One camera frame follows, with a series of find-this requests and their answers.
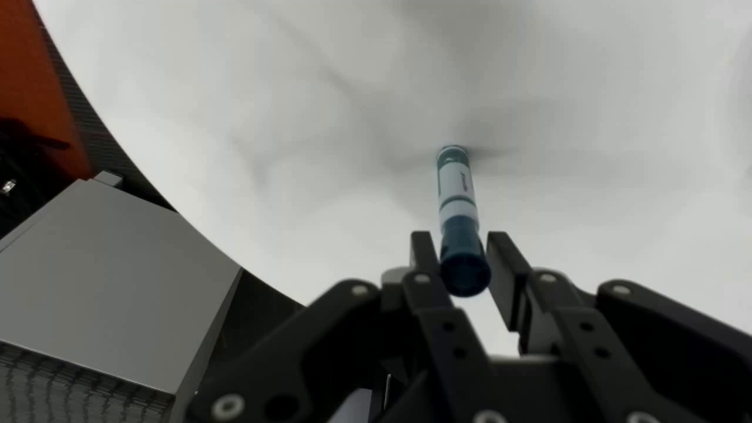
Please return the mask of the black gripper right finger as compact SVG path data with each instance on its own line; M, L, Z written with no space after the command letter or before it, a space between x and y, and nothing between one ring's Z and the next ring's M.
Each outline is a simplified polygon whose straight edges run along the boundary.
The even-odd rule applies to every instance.
M490 233L486 237L486 258L490 266L490 298L504 327L523 333L531 321L529 281L534 268L508 233Z

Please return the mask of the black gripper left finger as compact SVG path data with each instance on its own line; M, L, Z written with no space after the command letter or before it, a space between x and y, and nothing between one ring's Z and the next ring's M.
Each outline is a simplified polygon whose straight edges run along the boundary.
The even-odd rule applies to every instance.
M424 230L410 233L410 280L417 285L439 280L437 251L433 245L433 234Z

